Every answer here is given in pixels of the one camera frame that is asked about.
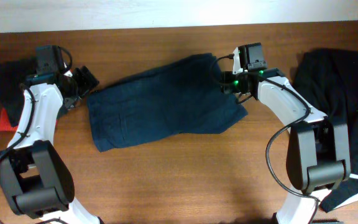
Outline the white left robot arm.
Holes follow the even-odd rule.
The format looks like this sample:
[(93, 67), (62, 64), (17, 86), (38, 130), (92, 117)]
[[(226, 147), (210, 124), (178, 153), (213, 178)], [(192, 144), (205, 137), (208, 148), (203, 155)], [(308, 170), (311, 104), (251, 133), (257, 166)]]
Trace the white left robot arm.
[(0, 186), (16, 215), (39, 223), (102, 223), (75, 197), (73, 177), (53, 146), (61, 109), (71, 109), (98, 85), (86, 66), (28, 76), (14, 137), (0, 152)]

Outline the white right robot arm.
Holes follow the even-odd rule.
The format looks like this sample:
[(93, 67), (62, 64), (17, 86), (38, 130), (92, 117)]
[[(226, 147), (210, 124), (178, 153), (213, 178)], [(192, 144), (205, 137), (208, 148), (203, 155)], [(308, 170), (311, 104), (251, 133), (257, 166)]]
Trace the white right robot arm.
[[(329, 119), (322, 111), (307, 102), (278, 69), (248, 72), (223, 72), (220, 77), (224, 93), (246, 94), (273, 111), (283, 123), (269, 140), (265, 159), (276, 183), (288, 195), (282, 207), (273, 214), (272, 223), (312, 223), (319, 204), (351, 174), (347, 124)], [(289, 132), (286, 158), (287, 187), (273, 171), (270, 148), (274, 140)], [(346, 200), (358, 200), (358, 194)]]

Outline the dark navy blue shorts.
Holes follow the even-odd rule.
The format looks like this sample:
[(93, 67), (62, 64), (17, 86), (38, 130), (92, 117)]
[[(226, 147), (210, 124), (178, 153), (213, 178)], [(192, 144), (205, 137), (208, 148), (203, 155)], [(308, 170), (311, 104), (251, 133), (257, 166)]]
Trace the dark navy blue shorts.
[(234, 95), (221, 93), (211, 53), (191, 55), (127, 77), (87, 99), (99, 152), (182, 133), (220, 134), (247, 115)]

